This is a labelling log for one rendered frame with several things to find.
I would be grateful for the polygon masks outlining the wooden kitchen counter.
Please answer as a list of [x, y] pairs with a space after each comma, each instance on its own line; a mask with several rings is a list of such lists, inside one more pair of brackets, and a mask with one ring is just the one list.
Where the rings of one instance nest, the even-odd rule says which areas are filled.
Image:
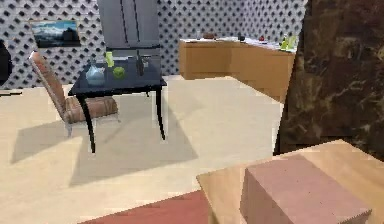
[[186, 80], [231, 76], [283, 103], [295, 54], [239, 41], [179, 41], [179, 74]]

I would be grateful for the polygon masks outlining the red floor cloth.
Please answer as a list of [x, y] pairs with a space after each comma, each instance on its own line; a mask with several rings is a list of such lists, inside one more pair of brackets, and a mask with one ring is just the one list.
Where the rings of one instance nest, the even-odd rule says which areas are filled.
[[208, 224], [208, 202], [197, 190], [79, 224]]

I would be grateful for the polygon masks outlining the framed landscape picture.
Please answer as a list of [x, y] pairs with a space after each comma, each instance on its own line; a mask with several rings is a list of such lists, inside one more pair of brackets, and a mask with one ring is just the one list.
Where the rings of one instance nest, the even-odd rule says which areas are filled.
[[81, 45], [75, 20], [41, 20], [30, 21], [29, 24], [39, 48]]

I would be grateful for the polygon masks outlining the black dining table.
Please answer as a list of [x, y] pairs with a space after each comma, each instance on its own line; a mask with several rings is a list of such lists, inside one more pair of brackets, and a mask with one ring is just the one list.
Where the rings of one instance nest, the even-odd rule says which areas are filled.
[[[165, 131], [162, 119], [162, 89], [167, 85], [165, 80], [160, 74], [160, 70], [149, 64], [144, 67], [144, 75], [140, 76], [136, 67], [137, 59], [135, 57], [127, 58], [122, 61], [115, 61], [114, 67], [109, 67], [106, 62], [96, 62], [93, 60], [88, 63], [81, 71], [75, 84], [70, 89], [68, 95], [75, 96], [80, 103], [80, 106], [85, 115], [85, 121], [88, 128], [91, 152], [96, 151], [95, 137], [93, 132], [93, 123], [90, 115], [90, 108], [86, 100], [95, 97], [106, 97], [123, 94], [133, 93], [149, 93], [155, 92], [156, 112], [159, 123], [159, 129], [162, 139], [165, 139]], [[105, 83], [103, 85], [94, 86], [89, 85], [86, 80], [86, 72], [91, 65], [97, 67], [104, 67]], [[113, 69], [115, 67], [123, 67], [125, 69], [125, 76], [117, 79], [113, 76]]]

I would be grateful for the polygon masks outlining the green spray bottle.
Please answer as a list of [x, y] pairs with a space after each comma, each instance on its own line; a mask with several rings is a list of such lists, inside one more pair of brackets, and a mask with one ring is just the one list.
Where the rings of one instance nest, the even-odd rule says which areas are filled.
[[280, 42], [280, 49], [284, 51], [293, 50], [295, 48], [296, 37], [288, 34], [283, 35]]

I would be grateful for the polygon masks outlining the grey fridge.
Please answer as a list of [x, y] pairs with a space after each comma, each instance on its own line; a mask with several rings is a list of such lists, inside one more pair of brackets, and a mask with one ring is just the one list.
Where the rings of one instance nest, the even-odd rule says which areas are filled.
[[157, 0], [97, 0], [106, 50], [114, 57], [159, 57]]

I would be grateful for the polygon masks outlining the black round object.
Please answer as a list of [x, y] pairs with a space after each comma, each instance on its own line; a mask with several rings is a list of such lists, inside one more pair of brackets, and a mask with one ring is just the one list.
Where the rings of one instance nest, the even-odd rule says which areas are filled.
[[0, 39], [0, 86], [9, 79], [12, 70], [13, 63], [11, 55], [5, 45], [5, 42]]

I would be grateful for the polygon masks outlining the clear glass bowl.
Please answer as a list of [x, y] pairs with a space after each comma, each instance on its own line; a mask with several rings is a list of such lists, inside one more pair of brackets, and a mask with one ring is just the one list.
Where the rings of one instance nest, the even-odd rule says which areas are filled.
[[91, 65], [88, 71], [86, 72], [86, 80], [89, 85], [99, 86], [105, 83], [104, 78], [104, 67], [97, 67], [96, 65]]

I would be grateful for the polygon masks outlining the light wooden table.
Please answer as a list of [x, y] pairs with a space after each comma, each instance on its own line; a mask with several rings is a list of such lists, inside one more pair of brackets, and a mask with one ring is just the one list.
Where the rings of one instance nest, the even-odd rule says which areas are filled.
[[[290, 153], [301, 155], [372, 208], [366, 224], [384, 224], [384, 162], [339, 139]], [[200, 174], [208, 224], [247, 224], [239, 208], [250, 163]]]

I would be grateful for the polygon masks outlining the pink box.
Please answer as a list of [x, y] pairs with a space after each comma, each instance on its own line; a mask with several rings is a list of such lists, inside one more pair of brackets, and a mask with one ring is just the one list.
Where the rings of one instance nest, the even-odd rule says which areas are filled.
[[245, 169], [247, 224], [365, 224], [371, 208], [300, 155]]

